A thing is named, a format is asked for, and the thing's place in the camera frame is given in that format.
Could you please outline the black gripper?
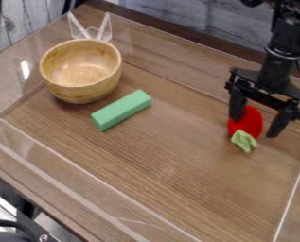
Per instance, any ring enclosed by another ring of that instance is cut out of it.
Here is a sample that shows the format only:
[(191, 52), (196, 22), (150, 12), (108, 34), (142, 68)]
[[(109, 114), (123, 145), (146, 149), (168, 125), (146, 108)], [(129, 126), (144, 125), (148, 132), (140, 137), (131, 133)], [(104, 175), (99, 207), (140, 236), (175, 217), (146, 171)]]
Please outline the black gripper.
[(258, 82), (258, 75), (258, 71), (230, 68), (230, 77), (223, 86), (230, 94), (228, 117), (232, 121), (239, 120), (247, 99), (267, 106), (278, 113), (265, 136), (275, 138), (287, 123), (300, 120), (300, 88), (289, 81), (279, 90), (273, 91)]

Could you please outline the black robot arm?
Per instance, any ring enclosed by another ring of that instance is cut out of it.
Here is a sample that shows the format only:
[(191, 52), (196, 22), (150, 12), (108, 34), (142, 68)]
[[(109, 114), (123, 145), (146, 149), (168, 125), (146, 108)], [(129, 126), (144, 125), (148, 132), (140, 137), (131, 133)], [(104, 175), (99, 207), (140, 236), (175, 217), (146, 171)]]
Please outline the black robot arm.
[(277, 112), (266, 137), (278, 136), (287, 123), (300, 120), (300, 88), (290, 82), (290, 72), (300, 60), (300, 0), (274, 0), (270, 39), (259, 71), (230, 68), (223, 88), (228, 96), (228, 118), (238, 121), (246, 100)]

